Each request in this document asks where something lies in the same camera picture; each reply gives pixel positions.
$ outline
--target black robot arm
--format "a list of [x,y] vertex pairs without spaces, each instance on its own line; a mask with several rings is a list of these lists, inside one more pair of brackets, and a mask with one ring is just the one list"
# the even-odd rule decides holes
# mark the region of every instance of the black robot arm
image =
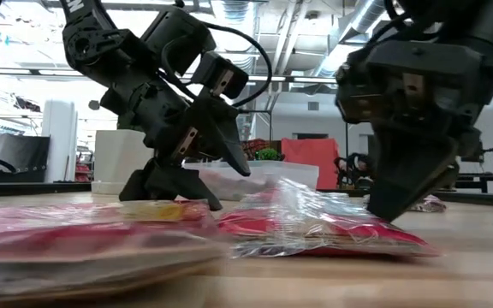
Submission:
[[[209,28],[247,39],[269,63],[265,51],[243,33],[195,19],[181,9],[180,2],[161,10],[140,38],[116,29],[99,0],[61,3],[67,21],[62,40],[68,64],[108,87],[100,105],[119,116],[119,128],[139,127],[146,133],[144,144],[154,149],[154,158],[131,175],[120,200],[180,195],[208,199],[212,210],[221,209],[199,172],[181,166],[186,157],[224,158],[241,175],[250,175],[236,126],[239,111],[220,98],[221,94],[237,98],[248,74],[214,52],[216,43]],[[200,64],[191,83],[204,88],[195,95],[176,74],[184,75],[198,56]]]
[[401,15],[385,0],[392,21],[336,72],[343,118],[370,122],[380,146],[368,209],[389,221],[457,173],[493,97],[493,0],[398,3]]

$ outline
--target red plastic bag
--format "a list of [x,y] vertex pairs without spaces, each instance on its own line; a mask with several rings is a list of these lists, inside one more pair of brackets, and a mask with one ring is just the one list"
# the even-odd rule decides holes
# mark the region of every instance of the red plastic bag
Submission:
[[217,237],[217,225],[199,201],[0,208],[0,263],[205,251]]
[[439,252],[420,238],[370,214],[362,204],[281,179],[277,188],[245,198],[220,218],[237,256],[332,256],[379,253],[432,257]]

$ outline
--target black cable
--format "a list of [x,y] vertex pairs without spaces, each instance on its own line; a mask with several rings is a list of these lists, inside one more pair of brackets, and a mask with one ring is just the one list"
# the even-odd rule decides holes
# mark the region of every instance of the black cable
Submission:
[[[385,12],[387,12],[387,15],[391,20],[399,17],[399,14],[397,13],[395,6],[393,5],[393,0],[383,0],[383,6],[385,7]],[[395,25],[395,29],[397,31],[402,31],[406,27],[408,26],[404,21]]]
[[[223,31],[227,33],[233,33],[235,35],[244,38],[246,41],[252,44],[254,48],[256,48],[259,51],[260,55],[264,58],[265,63],[267,65],[268,74],[265,83],[254,94],[250,95],[248,98],[242,99],[237,103],[234,103],[232,106],[241,107],[247,104],[248,102],[251,102],[253,99],[257,98],[262,93],[264,93],[265,90],[267,90],[267,88],[270,87],[271,79],[273,78],[273,72],[271,69],[271,60],[270,57],[265,52],[264,47],[262,47],[254,38],[251,38],[248,35],[242,33],[241,31],[235,30],[234,28],[218,26],[211,24],[209,22],[203,22],[203,23],[210,29]],[[184,44],[184,45],[188,44],[189,41],[190,38],[188,36],[181,36],[177,39],[170,41],[163,47],[163,50],[161,51],[161,68],[163,69],[164,73],[161,72],[160,75],[163,79],[167,80],[167,82],[169,82],[171,85],[176,86],[178,90],[180,90],[186,96],[188,96],[192,100],[195,100],[197,96],[187,88],[188,85],[192,84],[191,81],[188,83],[182,83],[180,79],[176,76],[174,69],[172,69],[169,63],[169,55],[172,52],[172,50],[180,46],[180,44]]]
[[262,47],[262,45],[260,45],[254,38],[251,38],[248,35],[242,33],[241,31],[235,30],[234,28],[214,25],[214,24],[211,24],[210,22],[203,22],[203,23],[210,29],[223,31],[223,32],[227,32],[227,33],[233,33],[235,35],[238,35],[238,36],[244,38],[246,41],[248,41],[248,43],[252,44],[252,46],[254,46],[254,48],[256,48],[259,51],[260,55],[265,60],[265,64],[267,65],[267,69],[268,69],[267,70],[267,79],[265,80],[264,84],[253,95],[250,95],[248,98],[242,99],[241,101],[239,101],[235,104],[232,104],[232,106],[241,107],[241,106],[247,104],[248,102],[252,101],[253,99],[257,98],[262,93],[264,93],[265,90],[267,90],[267,88],[270,87],[271,79],[273,78],[273,72],[271,69],[271,60],[270,60],[270,57],[265,52],[264,47]]
[[180,81],[180,79],[176,76],[174,69],[172,69],[169,63],[169,55],[173,51],[173,49],[176,46],[179,46],[180,44],[188,44],[189,41],[190,38],[184,35],[170,41],[163,47],[163,49],[161,50],[161,68],[163,68],[166,74],[160,74],[160,75],[161,77],[163,77],[163,79],[167,80],[171,85],[176,86],[178,90],[180,90],[186,96],[194,100],[197,96],[187,88],[187,85],[183,84]]
[[383,26],[381,29],[379,29],[376,33],[374,33],[374,35],[372,35],[372,37],[368,40],[368,42],[366,43],[367,46],[370,46],[372,44],[376,44],[377,41],[389,30],[391,30],[392,28],[396,27],[397,25],[404,25],[405,26],[405,29],[406,29],[406,24],[404,24],[404,21],[407,20],[408,18],[410,18],[410,14],[408,14],[408,12],[405,12],[401,15],[397,15],[396,17],[394,17],[388,24],[386,24],[385,26]]
[[425,29],[433,25],[438,20],[439,16],[448,15],[449,11],[450,4],[448,4],[448,2],[445,2],[443,0],[436,1],[429,7],[427,12],[423,16],[416,18],[415,22],[410,27],[406,27],[402,31],[399,31],[398,33],[386,38],[385,40],[422,40],[421,37],[424,36],[431,39],[435,38],[436,36],[438,36],[439,32],[424,33]]

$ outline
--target ceiling light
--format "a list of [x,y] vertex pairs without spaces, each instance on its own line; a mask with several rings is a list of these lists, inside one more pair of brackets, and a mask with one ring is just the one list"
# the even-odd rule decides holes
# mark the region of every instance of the ceiling light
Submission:
[[82,76],[82,73],[71,69],[58,69],[58,70],[42,69],[39,71],[39,73],[46,75],[58,75],[58,76]]
[[336,80],[334,80],[334,78],[294,77],[294,82],[335,84]]
[[[267,76],[248,76],[248,80],[249,81],[266,81]],[[282,77],[282,76],[273,76],[271,78],[271,81],[273,81],[273,82],[283,82],[285,80],[286,80],[286,78]]]
[[[126,3],[126,4],[160,4],[160,5],[171,5],[173,2],[168,0],[102,0],[104,3]],[[187,6],[193,6],[193,1],[184,1]]]
[[0,68],[0,74],[31,74],[28,69]]

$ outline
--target wooden tabletop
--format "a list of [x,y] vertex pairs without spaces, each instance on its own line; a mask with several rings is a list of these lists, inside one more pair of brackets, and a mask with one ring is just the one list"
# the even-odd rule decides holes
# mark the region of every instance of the wooden tabletop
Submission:
[[[3,205],[114,201],[90,193],[0,198]],[[442,248],[441,258],[258,258],[181,278],[108,308],[493,308],[493,207],[449,204],[396,225]],[[226,204],[226,209],[233,204]]]

